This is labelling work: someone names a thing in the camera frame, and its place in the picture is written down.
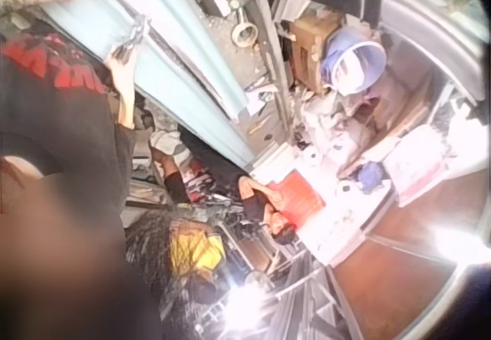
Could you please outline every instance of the light blue panel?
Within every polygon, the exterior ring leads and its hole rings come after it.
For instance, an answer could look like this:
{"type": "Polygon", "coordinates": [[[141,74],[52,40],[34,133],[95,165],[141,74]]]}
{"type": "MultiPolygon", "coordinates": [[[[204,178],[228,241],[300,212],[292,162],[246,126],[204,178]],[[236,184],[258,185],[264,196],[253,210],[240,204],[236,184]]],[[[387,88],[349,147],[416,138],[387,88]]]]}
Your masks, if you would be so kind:
{"type": "MultiPolygon", "coordinates": [[[[132,25],[132,19],[114,0],[53,2],[45,4],[43,9],[67,33],[99,58],[105,58],[114,42],[126,36],[132,25]]],[[[188,24],[188,21],[184,19],[176,24],[179,25],[176,29],[185,31],[184,25],[188,24]]],[[[203,55],[202,60],[205,61],[207,57],[203,55]]],[[[221,80],[225,87],[226,80],[221,80]]],[[[161,103],[225,157],[241,167],[252,161],[252,151],[222,111],[203,89],[152,41],[147,40],[142,47],[135,82],[139,88],[161,103]]]]}

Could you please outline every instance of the woman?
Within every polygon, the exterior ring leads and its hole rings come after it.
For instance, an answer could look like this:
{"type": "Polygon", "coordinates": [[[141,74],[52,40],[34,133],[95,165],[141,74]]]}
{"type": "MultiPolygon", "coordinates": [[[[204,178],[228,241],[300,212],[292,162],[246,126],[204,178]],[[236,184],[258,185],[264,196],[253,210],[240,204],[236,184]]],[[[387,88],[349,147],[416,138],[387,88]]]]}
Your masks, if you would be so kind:
{"type": "Polygon", "coordinates": [[[178,131],[183,144],[208,169],[215,181],[233,199],[242,201],[248,220],[265,223],[278,244],[286,245],[293,241],[295,225],[280,212],[284,204],[280,192],[253,180],[244,170],[221,156],[185,127],[178,126],[178,131]]]}
{"type": "MultiPolygon", "coordinates": [[[[5,13],[52,0],[0,1],[5,13]]],[[[84,54],[62,36],[24,31],[2,45],[0,54],[0,157],[17,172],[37,178],[67,174],[70,181],[61,191],[74,211],[116,228],[121,246],[119,215],[135,142],[136,61],[136,53],[126,65],[110,55],[107,59],[120,95],[114,120],[109,90],[84,54]]]]}

